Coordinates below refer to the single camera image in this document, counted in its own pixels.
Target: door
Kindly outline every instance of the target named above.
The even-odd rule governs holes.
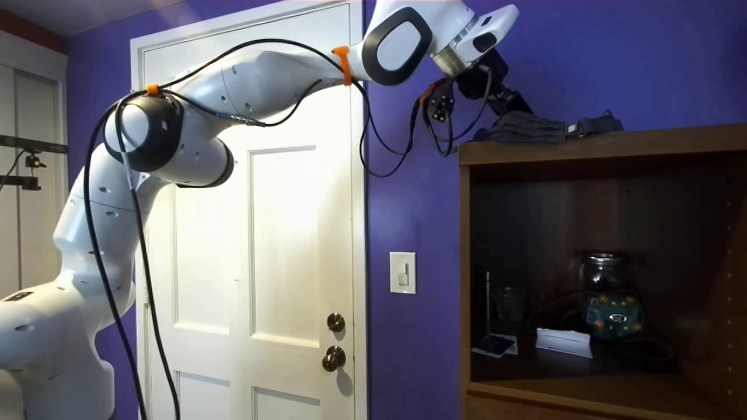
[[[355,2],[278,2],[133,43],[133,85],[166,82],[258,38],[323,52],[363,36]],[[349,420],[366,413],[363,100],[337,86],[278,129],[223,133],[218,190],[161,192],[148,246],[186,420]],[[139,344],[152,417],[174,417],[139,275]],[[327,326],[347,320],[343,331]],[[329,347],[347,352],[323,369]]]

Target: purple wall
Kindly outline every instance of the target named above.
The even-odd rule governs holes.
[[[71,39],[71,171],[102,109],[128,92],[128,39],[263,2],[189,0]],[[504,2],[472,0],[476,12]],[[747,122],[747,2],[743,0],[516,0],[521,21],[501,46],[508,85],[537,114],[575,122],[613,109],[627,129]],[[404,143],[412,102],[440,80],[424,66],[414,80],[372,86],[375,114],[390,143]],[[459,112],[467,122],[474,102]],[[369,144],[375,168],[392,161]],[[369,227],[369,392],[372,420],[460,417],[459,366],[459,161],[441,159],[424,129],[407,165],[366,185]],[[418,253],[418,295],[389,295],[389,253]],[[105,354],[123,364],[116,337]],[[123,420],[135,417],[126,369]]]

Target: light switch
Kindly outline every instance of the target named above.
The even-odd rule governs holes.
[[[417,253],[390,253],[390,291],[417,295]]]

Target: white robotic arm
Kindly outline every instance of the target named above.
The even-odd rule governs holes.
[[[496,49],[516,14],[511,5],[476,17],[460,0],[379,0],[365,39],[351,49],[237,49],[189,78],[119,100],[59,220],[59,278],[0,301],[0,369],[20,383],[26,417],[116,416],[113,369],[93,339],[113,324],[111,304],[117,313],[133,304],[139,227],[158,192],[214,186],[231,176],[231,151],[218,138],[226,127],[265,127],[263,120],[305,95],[351,80],[403,85],[425,57],[459,78]]]

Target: door knob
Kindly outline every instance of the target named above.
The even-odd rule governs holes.
[[[329,346],[327,354],[323,360],[323,369],[324,372],[337,372],[341,366],[347,366],[347,352],[341,347],[337,347],[337,346]]]
[[[329,326],[329,331],[343,331],[347,330],[347,318],[340,316],[340,313],[329,313],[327,326]]]

